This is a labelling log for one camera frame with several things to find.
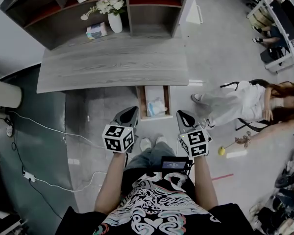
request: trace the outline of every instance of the black t-shirt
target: black t-shirt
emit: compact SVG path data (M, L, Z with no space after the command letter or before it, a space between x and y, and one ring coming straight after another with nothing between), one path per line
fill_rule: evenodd
M56 235L64 234L252 234L237 205L217 206L209 212L195 203L195 186L179 172L124 172L122 200L108 216L79 214L69 207Z

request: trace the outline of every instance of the seated woman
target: seated woman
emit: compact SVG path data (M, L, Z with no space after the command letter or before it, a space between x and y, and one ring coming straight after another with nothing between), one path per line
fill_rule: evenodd
M288 45L283 37L283 35L280 33L278 27L276 26L266 26L263 28L257 28L255 26L252 26L254 30L256 30L258 33L263 33L268 38L254 38L253 41L255 43L264 43L268 47L284 47L287 48Z
M248 85L223 96L212 93L194 94L192 100L211 106L212 112L207 119L203 119L203 125L208 128L226 124L236 118L249 122L265 119L271 123L251 138L237 140L237 143L245 146L251 141L294 128L294 83L291 82L270 84L267 88L258 84Z

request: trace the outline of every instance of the black sleeve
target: black sleeve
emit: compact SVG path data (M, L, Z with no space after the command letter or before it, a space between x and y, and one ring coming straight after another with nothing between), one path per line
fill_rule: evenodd
M232 235L252 235L253 229L237 204L213 207L209 212L219 220Z
M88 213L76 213L70 206L64 214L64 217L55 235L92 235L95 229L105 220L106 217L106 214L97 211Z

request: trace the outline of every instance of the office chair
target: office chair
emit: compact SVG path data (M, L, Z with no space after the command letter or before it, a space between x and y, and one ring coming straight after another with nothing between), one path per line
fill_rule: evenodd
M228 87L228 86L230 86L232 84L236 84L236 89L235 90L237 90L237 88L239 86L239 82L232 82L232 83L229 83L229 84L226 84L226 85L221 85L220 88L225 88L225 87ZM266 88L270 83L268 83L266 80L263 80L263 79L254 79L254 80L250 81L250 84L251 85L259 84L260 86ZM251 130L253 130L255 132L261 132L263 129L265 129L268 126L271 125L271 123L269 121L262 120L262 121L258 121L257 123L265 124L266 126L265 127L255 127L255 126L252 126L251 123L246 122L245 120L243 120L241 118L238 118L238 120L243 124L243 126L235 129L236 131L241 130L242 128L247 126L248 128L250 128Z

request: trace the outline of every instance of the gray wooden desktop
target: gray wooden desktop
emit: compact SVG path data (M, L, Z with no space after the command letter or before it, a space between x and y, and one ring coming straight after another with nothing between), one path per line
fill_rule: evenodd
M148 32L146 36L131 37L128 29L108 34L91 41L82 33L53 50L46 49L37 93L111 86L188 85L179 28L174 38L163 38L163 34L161 38L156 34L151 37Z

